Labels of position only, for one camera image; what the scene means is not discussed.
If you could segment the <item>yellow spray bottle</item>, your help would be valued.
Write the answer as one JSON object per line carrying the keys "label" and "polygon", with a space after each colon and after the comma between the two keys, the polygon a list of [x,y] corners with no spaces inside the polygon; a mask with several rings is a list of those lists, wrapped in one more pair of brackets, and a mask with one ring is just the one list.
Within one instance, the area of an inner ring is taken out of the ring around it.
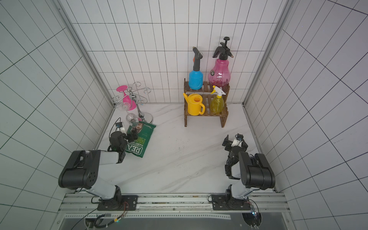
{"label": "yellow spray bottle", "polygon": [[223,96],[226,95],[226,93],[219,87],[213,85],[213,91],[211,94],[216,94],[216,96],[212,99],[210,103],[210,111],[214,115],[219,115],[223,111],[225,102],[223,100]]}

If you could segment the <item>yellow watering can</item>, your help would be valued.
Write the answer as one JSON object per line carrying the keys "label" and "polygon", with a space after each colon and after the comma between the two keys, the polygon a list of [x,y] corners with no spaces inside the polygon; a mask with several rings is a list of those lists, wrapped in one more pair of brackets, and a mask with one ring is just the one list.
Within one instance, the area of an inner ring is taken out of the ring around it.
{"label": "yellow watering can", "polygon": [[198,116],[203,115],[206,111],[205,105],[202,103],[203,98],[199,94],[190,94],[187,95],[183,93],[185,101],[187,102],[187,110],[189,115],[191,116]]}

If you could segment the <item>pink pressure sprayer bottle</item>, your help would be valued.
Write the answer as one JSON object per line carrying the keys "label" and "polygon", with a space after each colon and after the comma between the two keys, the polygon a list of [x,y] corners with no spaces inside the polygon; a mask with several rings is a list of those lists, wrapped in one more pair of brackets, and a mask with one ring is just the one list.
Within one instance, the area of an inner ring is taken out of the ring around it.
{"label": "pink pressure sprayer bottle", "polygon": [[228,36],[223,38],[224,42],[216,48],[213,58],[216,59],[214,67],[209,73],[209,83],[217,87],[223,87],[229,84],[231,80],[231,72],[229,70],[228,58],[234,58],[230,48],[227,46],[230,38]]}

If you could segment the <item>blue spray bottle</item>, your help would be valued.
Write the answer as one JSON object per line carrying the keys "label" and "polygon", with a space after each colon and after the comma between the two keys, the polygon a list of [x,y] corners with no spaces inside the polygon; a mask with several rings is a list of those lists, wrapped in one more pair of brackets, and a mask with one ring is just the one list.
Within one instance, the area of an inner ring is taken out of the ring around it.
{"label": "blue spray bottle", "polygon": [[189,87],[192,90],[200,90],[203,85],[203,73],[200,71],[200,61],[203,58],[202,53],[197,49],[197,47],[193,47],[194,52],[194,65],[193,70],[189,74]]}

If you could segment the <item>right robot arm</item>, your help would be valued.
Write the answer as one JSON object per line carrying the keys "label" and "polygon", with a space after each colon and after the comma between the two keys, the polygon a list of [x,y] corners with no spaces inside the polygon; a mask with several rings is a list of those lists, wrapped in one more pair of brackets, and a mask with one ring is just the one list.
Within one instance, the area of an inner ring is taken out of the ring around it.
{"label": "right robot arm", "polygon": [[224,165],[226,176],[235,183],[229,185],[224,194],[210,195],[208,201],[213,210],[249,210],[256,215],[258,207],[249,195],[256,190],[275,187],[276,177],[264,154],[249,154],[243,135],[227,136],[222,146],[228,152]]}

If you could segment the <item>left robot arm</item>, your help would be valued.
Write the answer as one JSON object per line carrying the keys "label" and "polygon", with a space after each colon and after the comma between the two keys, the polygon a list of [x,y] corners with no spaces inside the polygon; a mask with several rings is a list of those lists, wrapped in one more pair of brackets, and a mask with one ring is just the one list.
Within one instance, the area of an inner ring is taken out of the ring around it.
{"label": "left robot arm", "polygon": [[98,211],[134,211],[137,195],[122,195],[120,187],[102,179],[101,165],[121,164],[125,158],[128,143],[138,139],[136,131],[129,134],[115,131],[110,135],[107,151],[76,150],[60,173],[58,185],[61,188],[80,189],[99,198]]}

